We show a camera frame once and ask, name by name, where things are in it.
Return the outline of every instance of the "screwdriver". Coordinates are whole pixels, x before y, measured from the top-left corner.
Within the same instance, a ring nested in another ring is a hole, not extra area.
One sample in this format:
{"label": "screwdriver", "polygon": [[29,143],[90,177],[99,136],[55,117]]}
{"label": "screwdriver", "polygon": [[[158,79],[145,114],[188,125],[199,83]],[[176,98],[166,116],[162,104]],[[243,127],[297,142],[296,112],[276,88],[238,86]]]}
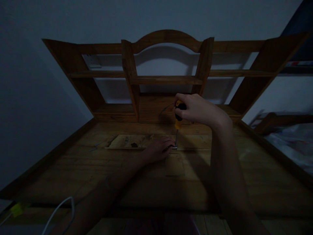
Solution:
{"label": "screwdriver", "polygon": [[[175,109],[181,109],[181,110],[186,110],[187,106],[186,104],[184,104],[184,102],[182,102],[181,100],[178,100],[176,102],[175,105]],[[176,122],[175,122],[175,128],[176,128],[176,140],[175,140],[175,147],[173,147],[173,149],[177,150],[177,137],[178,137],[178,130],[182,128],[182,118],[180,116],[178,116],[177,114],[175,114],[175,118],[176,118]]]}

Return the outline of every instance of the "hand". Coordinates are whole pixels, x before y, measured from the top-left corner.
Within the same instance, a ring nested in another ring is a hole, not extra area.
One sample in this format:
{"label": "hand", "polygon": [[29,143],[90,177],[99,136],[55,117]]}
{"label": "hand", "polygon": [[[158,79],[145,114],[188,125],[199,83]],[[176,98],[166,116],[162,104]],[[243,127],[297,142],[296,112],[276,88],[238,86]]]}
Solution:
{"label": "hand", "polygon": [[173,146],[175,141],[165,136],[150,144],[140,155],[145,164],[150,164],[166,158]]}
{"label": "hand", "polygon": [[218,131],[221,126],[232,126],[232,120],[227,113],[198,94],[177,93],[174,106],[177,100],[183,101],[187,106],[186,110],[175,109],[175,113],[183,119],[207,125],[215,131]]}

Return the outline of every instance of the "yellow object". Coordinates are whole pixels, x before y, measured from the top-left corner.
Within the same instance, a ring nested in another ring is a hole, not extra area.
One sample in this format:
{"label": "yellow object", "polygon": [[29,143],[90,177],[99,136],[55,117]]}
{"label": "yellow object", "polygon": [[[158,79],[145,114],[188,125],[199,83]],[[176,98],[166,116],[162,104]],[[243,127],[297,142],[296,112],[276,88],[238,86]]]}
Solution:
{"label": "yellow object", "polygon": [[175,128],[176,128],[176,130],[180,130],[182,128],[182,121],[178,121],[176,119]]}
{"label": "yellow object", "polygon": [[[176,107],[178,107],[180,104],[182,104],[184,102],[182,102],[181,100],[178,100],[176,102]],[[176,130],[180,130],[182,128],[182,118],[180,118],[180,120],[177,119],[176,117],[176,121],[175,121],[175,129]]]}
{"label": "yellow object", "polygon": [[22,205],[18,202],[16,203],[14,206],[12,206],[12,208],[10,209],[13,217],[17,217],[21,214],[23,214],[23,209],[22,209]]}
{"label": "yellow object", "polygon": [[182,102],[181,100],[178,100],[178,101],[176,102],[176,106],[178,106],[178,105],[181,104],[181,103],[184,103],[184,102]]}

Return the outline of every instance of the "forearm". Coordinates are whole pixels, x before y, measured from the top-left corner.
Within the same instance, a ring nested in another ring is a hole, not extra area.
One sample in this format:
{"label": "forearm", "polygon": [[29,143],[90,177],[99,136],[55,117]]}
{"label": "forearm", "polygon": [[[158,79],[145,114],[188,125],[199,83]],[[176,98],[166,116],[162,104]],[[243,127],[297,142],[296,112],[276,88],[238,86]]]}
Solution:
{"label": "forearm", "polygon": [[[110,206],[130,179],[144,166],[141,155],[126,162],[120,170],[100,181],[77,206],[75,218],[67,234],[86,234],[109,210]],[[68,214],[51,234],[62,234],[71,220]]]}
{"label": "forearm", "polygon": [[212,130],[211,169],[217,200],[233,234],[268,234],[249,201],[232,122]]}
{"label": "forearm", "polygon": [[231,120],[212,129],[211,167],[214,190],[222,204],[234,210],[251,210]]}

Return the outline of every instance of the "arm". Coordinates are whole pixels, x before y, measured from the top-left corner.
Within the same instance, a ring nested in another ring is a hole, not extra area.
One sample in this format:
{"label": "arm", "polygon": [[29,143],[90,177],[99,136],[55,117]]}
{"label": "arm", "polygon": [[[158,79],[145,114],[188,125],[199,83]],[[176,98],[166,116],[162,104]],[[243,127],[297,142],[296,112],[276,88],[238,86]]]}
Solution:
{"label": "arm", "polygon": [[232,133],[232,120],[216,105],[198,94],[177,94],[186,110],[175,109],[183,119],[202,123],[212,130],[211,169],[213,188],[233,234],[269,234],[249,201]]}
{"label": "arm", "polygon": [[[109,210],[130,179],[145,165],[167,157],[172,149],[170,145],[174,146],[175,142],[169,137],[155,141],[143,152],[124,163],[119,171],[100,181],[97,187],[76,206],[75,218],[66,234],[86,234],[92,229]],[[62,234],[70,220],[71,214],[68,214],[55,226],[51,234]]]}

